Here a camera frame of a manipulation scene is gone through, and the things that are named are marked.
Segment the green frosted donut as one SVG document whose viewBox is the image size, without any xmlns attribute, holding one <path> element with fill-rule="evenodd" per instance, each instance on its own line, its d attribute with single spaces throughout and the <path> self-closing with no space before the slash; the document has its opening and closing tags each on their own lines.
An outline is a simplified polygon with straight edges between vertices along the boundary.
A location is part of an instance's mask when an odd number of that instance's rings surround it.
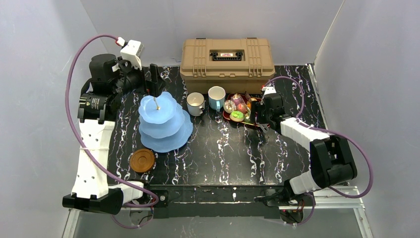
<svg viewBox="0 0 420 238">
<path fill-rule="evenodd" d="M 229 115 L 229 118 L 232 121 L 235 121 L 235 122 L 242 122 L 244 120 L 244 117 L 245 117 L 245 115 L 242 112 L 240 112 L 240 111 L 233 111 Z"/>
</svg>

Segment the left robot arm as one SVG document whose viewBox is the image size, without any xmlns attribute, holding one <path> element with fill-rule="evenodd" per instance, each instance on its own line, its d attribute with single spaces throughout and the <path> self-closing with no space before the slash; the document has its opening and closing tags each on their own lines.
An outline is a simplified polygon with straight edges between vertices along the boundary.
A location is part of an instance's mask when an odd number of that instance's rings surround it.
<svg viewBox="0 0 420 238">
<path fill-rule="evenodd" d="M 121 98 L 139 90 L 150 96 L 159 96 L 165 87 L 158 66 L 150 64 L 151 78 L 146 79 L 144 68 L 113 54 L 92 57 L 89 63 L 91 78 L 81 89 L 76 131 L 82 144 L 78 171 L 73 189 L 62 199 L 66 208 L 93 213 L 116 215 L 122 206 L 143 196 L 144 183 L 135 187 L 120 182 L 108 185 L 107 170 L 109 144 L 115 128 Z"/>
</svg>

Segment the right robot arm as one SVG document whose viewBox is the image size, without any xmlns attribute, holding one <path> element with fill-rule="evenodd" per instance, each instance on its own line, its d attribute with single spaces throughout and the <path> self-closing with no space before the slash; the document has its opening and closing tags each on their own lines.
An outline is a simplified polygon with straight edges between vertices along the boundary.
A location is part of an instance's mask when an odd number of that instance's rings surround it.
<svg viewBox="0 0 420 238">
<path fill-rule="evenodd" d="M 251 117 L 263 131 L 275 130 L 309 152 L 310 169 L 284 182 L 282 190 L 266 196 L 292 200 L 300 194 L 327 188 L 354 179 L 358 175 L 348 140 L 342 136 L 317 131 L 286 114 L 279 94 L 268 94 L 251 103 Z"/>
</svg>

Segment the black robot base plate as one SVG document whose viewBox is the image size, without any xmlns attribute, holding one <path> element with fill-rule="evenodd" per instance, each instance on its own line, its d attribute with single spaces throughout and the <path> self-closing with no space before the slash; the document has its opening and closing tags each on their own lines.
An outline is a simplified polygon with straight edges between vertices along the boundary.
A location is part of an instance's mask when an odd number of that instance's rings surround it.
<svg viewBox="0 0 420 238">
<path fill-rule="evenodd" d="M 263 217 L 303 220 L 314 198 L 297 195 L 282 198 L 280 185 L 150 185 L 158 196 L 155 218 L 183 217 Z"/>
</svg>

